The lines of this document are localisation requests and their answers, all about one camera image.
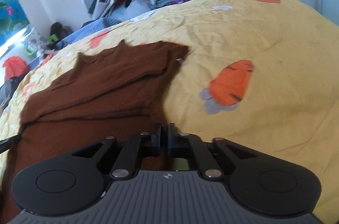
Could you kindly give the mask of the brown knit sweater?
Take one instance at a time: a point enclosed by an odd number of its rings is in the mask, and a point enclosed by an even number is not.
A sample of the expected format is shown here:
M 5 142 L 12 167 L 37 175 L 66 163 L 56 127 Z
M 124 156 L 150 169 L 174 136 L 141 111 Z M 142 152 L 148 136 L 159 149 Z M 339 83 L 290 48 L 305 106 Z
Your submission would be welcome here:
M 124 141 L 167 127 L 163 95 L 188 51 L 172 42 L 121 41 L 97 55 L 80 53 L 73 69 L 32 94 L 20 114 L 22 138 L 7 155 L 1 222 L 19 213 L 11 183 L 22 169 L 107 136 Z

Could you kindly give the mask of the yellow carrot print bedsheet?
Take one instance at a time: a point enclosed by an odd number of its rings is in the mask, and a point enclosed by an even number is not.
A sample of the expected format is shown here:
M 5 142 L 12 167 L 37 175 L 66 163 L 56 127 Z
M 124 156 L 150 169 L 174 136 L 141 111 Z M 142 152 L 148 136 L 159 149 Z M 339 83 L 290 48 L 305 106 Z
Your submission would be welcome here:
M 121 41 L 187 46 L 163 95 L 167 122 L 308 168 L 322 184 L 316 216 L 338 221 L 338 26 L 297 0 L 192 0 L 86 36 L 25 76 L 1 135 L 20 132 L 29 97 L 73 69 L 80 53 Z

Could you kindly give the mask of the orange red bag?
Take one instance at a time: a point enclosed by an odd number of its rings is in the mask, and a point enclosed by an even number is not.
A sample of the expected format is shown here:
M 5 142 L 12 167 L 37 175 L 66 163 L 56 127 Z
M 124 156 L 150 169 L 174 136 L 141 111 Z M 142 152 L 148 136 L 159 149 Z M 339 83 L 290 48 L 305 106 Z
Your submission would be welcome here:
M 26 75 L 29 72 L 29 66 L 19 56 L 11 56 L 6 59 L 2 65 L 5 69 L 5 79 L 7 81 L 13 77 Z

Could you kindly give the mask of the green plastic basket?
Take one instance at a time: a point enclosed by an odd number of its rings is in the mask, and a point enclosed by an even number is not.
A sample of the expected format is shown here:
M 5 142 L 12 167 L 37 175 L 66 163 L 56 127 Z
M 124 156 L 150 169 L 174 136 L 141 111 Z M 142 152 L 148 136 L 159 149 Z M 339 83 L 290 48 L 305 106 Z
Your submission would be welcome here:
M 37 45 L 35 42 L 24 41 L 24 52 L 28 56 L 34 56 L 38 51 Z

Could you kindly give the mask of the dark stuffed toy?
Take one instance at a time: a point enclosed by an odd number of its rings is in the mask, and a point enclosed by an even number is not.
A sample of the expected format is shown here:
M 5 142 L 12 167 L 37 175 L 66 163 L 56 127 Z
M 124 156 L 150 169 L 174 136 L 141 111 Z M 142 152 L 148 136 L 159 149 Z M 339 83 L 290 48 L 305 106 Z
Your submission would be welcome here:
M 48 41 L 55 43 L 63 40 L 72 33 L 73 31 L 69 26 L 63 26 L 60 22 L 55 22 L 50 28 Z

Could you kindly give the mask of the blue quilted blanket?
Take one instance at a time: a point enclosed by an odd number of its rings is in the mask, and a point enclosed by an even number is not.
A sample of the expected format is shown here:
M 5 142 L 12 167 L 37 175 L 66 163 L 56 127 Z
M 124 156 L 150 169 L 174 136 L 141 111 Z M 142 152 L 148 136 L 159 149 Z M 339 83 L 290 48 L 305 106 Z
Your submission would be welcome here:
M 119 23 L 121 23 L 121 21 L 115 20 L 114 18 L 106 18 L 106 17 L 99 18 L 95 21 L 86 22 L 85 24 L 83 24 L 83 26 L 79 30 L 71 33 L 67 37 L 63 38 L 63 40 L 58 42 L 56 44 L 55 50 L 61 50 L 67 45 L 75 43 L 85 38 L 86 36 L 89 36 L 93 33 L 109 28 L 111 26 L 117 25 Z

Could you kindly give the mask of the lotus pond window blind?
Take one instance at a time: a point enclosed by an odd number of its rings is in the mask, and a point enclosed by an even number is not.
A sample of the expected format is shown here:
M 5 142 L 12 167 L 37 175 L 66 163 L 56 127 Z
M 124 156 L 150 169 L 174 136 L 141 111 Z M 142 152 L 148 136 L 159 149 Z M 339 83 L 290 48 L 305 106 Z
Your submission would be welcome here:
M 29 25 L 19 0 L 0 0 L 1 45 Z

